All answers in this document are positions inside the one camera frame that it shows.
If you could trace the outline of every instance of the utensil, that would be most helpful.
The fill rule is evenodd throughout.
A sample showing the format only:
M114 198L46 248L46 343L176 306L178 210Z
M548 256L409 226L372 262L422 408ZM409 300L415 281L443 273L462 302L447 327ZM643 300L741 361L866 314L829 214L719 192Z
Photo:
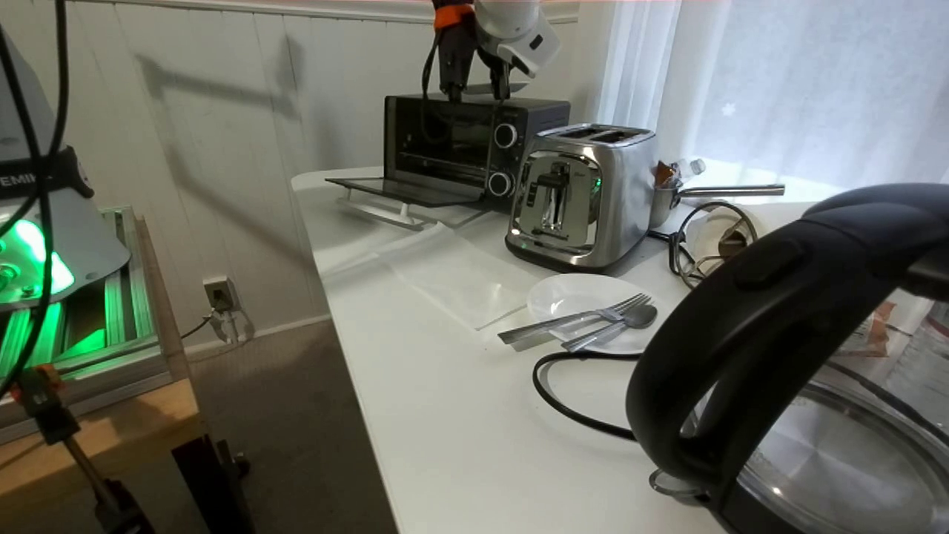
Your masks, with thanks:
M603 343L608 337L616 337L624 330L646 330L655 321L655 314L659 314L659 309L651 300L642 300L636 306L625 306L624 312L608 312L606 316L612 324L606 324L606 327L599 327L593 333L584 333L578 337L571 337L560 348L566 354L578 354L578 351L584 351L591 343Z
M624 314L625 309L642 306L642 302L651 302L651 296L646 296L646 294L636 294L636 296L621 300L621 302L606 306L606 309L587 309L587 312L575 312L575 314L563 314L563 316L528 324L528 327L520 327L520 330L508 330L508 333L499 333L499 337L502 337L504 343L522 343L522 340L528 340L532 336L536 337L536 333L544 333L544 337L547 337L548 330L556 330L556 327L587 327L587 324L597 324L597 321L606 321L606 316L616 316L616 314Z

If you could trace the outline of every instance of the electric kettle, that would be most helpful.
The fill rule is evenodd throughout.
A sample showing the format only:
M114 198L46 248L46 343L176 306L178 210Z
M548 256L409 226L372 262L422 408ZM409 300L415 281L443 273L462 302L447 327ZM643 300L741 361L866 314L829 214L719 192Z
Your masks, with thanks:
M833 195L714 271L628 383L654 486L731 532L949 532L949 348L910 368L916 336L898 392L833 357L895 287L949 300L944 184Z

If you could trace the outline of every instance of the electrical outlet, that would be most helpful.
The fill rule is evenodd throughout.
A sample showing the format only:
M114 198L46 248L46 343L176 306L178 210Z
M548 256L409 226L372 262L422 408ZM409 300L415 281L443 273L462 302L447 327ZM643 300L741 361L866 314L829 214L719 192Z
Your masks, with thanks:
M218 314L238 312L238 290L228 276L207 276L204 296Z

